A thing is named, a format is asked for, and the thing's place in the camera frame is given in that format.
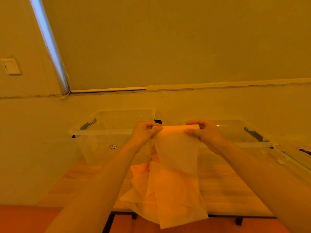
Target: crumpled paper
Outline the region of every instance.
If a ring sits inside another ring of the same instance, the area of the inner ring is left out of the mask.
[[[133,188],[120,197],[161,229],[208,218],[196,174],[199,141],[187,128],[199,125],[163,126],[154,135],[158,154],[150,163],[131,166]]]

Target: wooden tabletop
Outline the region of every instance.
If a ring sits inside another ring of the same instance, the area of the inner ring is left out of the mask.
[[[208,214],[273,216],[260,199],[220,156],[199,149],[199,189]],[[101,166],[89,166],[81,157],[48,194],[37,204],[41,207],[64,207]],[[132,188],[129,170],[119,197]],[[126,202],[117,200],[113,211],[131,211]]]

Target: person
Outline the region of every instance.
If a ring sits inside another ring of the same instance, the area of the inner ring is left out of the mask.
[[[261,163],[227,141],[212,121],[196,119],[187,124],[200,126],[200,129],[186,129],[185,133],[199,137],[213,153],[223,157],[290,231],[311,231],[309,182],[288,169]],[[158,123],[138,122],[130,140],[59,213],[45,232],[102,232],[134,155],[161,130],[162,126]]]

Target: orange floor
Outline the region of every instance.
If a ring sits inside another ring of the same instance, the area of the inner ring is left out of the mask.
[[[211,217],[179,227],[160,229],[158,224],[142,217],[132,220],[131,216],[116,215],[110,233],[289,233],[277,219],[243,219],[242,226],[234,218]]]
[[[0,206],[0,232],[43,233],[60,212],[60,208]],[[132,220],[130,215],[116,215],[110,233],[289,233],[276,219],[244,219],[242,226],[234,218],[209,218],[179,227],[160,230],[160,226],[141,217]]]

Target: light switch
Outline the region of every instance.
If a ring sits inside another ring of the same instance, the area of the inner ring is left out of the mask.
[[[18,64],[14,58],[4,58],[1,59],[4,66],[4,70],[9,75],[21,74],[21,70],[18,67]]]

